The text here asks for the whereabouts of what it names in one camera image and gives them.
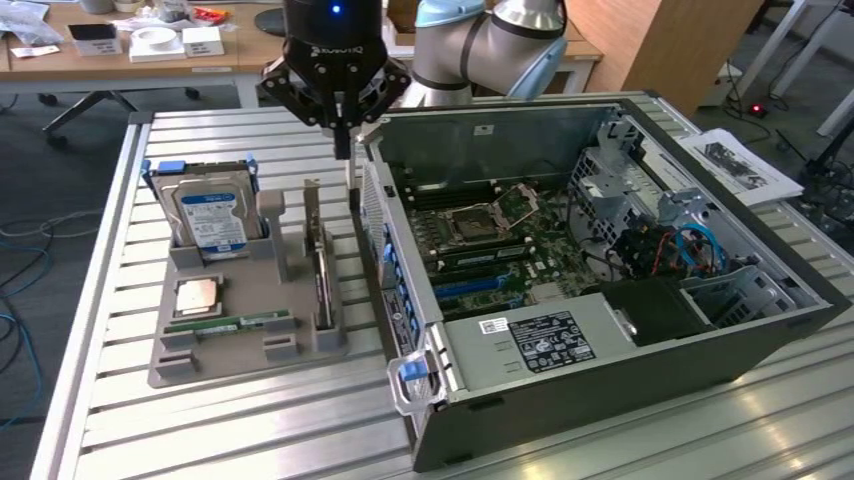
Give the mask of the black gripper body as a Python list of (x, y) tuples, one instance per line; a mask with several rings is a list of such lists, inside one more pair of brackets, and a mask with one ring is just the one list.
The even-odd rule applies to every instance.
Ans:
[(326, 128), (361, 123), (358, 101), (388, 60), (378, 1), (285, 1), (284, 60)]

